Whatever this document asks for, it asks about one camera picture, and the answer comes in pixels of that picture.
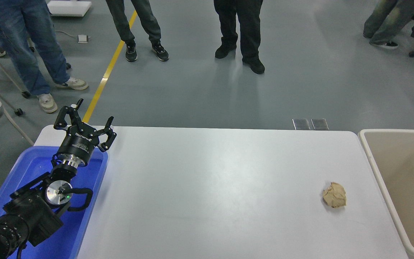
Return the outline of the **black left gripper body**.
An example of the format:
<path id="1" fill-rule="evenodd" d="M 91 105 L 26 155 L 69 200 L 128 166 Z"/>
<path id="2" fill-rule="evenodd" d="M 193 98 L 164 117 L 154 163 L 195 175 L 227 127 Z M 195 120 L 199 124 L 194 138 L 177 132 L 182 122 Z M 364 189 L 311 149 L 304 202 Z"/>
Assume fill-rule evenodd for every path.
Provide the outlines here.
<path id="1" fill-rule="evenodd" d="M 96 129 L 90 125 L 83 125 L 79 129 L 78 125 L 71 125 L 67 128 L 66 136 L 60 145 L 56 156 L 64 159 L 69 155 L 73 155 L 80 160 L 80 165 L 87 165 L 93 154 L 95 146 L 97 146 L 98 137 L 92 137 Z"/>

